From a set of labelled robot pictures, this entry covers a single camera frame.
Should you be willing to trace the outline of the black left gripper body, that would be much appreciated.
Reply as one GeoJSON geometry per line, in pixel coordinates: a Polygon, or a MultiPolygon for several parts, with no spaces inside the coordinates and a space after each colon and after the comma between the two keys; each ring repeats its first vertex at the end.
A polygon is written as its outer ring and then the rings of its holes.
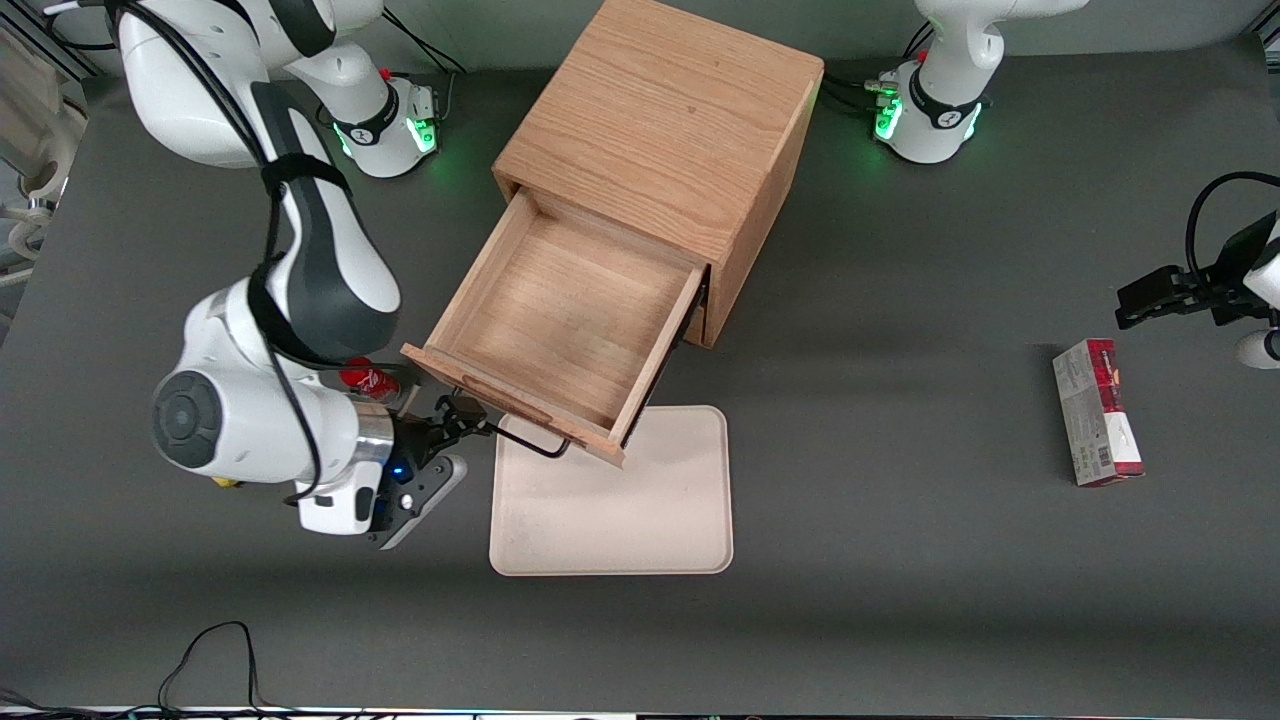
{"type": "Polygon", "coordinates": [[[1231,234],[1215,263],[1204,266],[1196,254],[1201,213],[1189,214],[1185,232],[1185,260],[1193,283],[1193,313],[1208,311],[1216,325],[1252,318],[1277,325],[1277,302],[1245,286],[1245,277],[1265,259],[1276,259],[1270,245],[1277,241],[1277,213],[1260,218],[1231,234]]]}

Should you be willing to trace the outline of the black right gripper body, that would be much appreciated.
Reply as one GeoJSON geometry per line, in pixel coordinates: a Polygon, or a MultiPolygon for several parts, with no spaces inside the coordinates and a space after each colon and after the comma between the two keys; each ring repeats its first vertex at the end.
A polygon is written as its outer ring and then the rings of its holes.
{"type": "Polygon", "coordinates": [[[448,429],[435,418],[393,416],[392,429],[390,480],[394,483],[411,482],[419,470],[453,445],[448,429]]]}

